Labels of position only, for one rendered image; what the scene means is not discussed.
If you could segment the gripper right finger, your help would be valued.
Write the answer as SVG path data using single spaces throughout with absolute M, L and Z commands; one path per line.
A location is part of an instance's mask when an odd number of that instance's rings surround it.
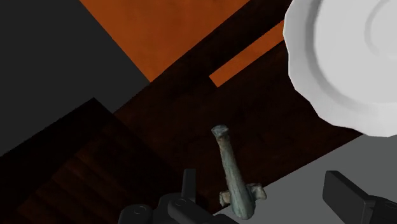
M 397 202 L 367 194 L 338 171 L 326 171 L 323 200 L 345 224 L 397 224 Z

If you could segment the dark brown wooden table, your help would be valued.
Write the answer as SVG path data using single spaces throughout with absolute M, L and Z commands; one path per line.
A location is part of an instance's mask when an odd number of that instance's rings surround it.
M 268 185 L 357 138 L 320 119 L 288 78 L 283 40 L 221 85 L 292 0 L 248 0 L 120 109 L 90 99 L 0 156 L 0 224 L 117 224 L 197 172 L 200 206 L 226 188 L 211 129 L 225 124 L 244 180 Z

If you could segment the grey-green long-necked figure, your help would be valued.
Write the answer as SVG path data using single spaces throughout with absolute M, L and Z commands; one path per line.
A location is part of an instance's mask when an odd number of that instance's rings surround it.
M 254 215 L 257 200 L 265 200 L 267 194 L 260 183 L 246 184 L 238 168 L 226 125 L 217 125 L 211 129 L 221 155 L 228 190 L 219 193 L 222 206 L 230 204 L 233 213 L 242 220 Z

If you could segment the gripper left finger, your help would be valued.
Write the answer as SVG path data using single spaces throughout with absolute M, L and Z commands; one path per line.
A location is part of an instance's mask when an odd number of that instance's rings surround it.
M 196 170 L 185 169 L 180 193 L 161 196 L 155 209 L 145 204 L 127 206 L 118 224 L 238 224 L 225 214 L 210 214 L 195 199 Z

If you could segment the white scalloped plate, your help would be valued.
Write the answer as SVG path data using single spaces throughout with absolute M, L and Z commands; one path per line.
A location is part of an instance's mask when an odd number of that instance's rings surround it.
M 397 135 L 397 0 L 292 0 L 283 36 L 289 78 L 320 118 Z

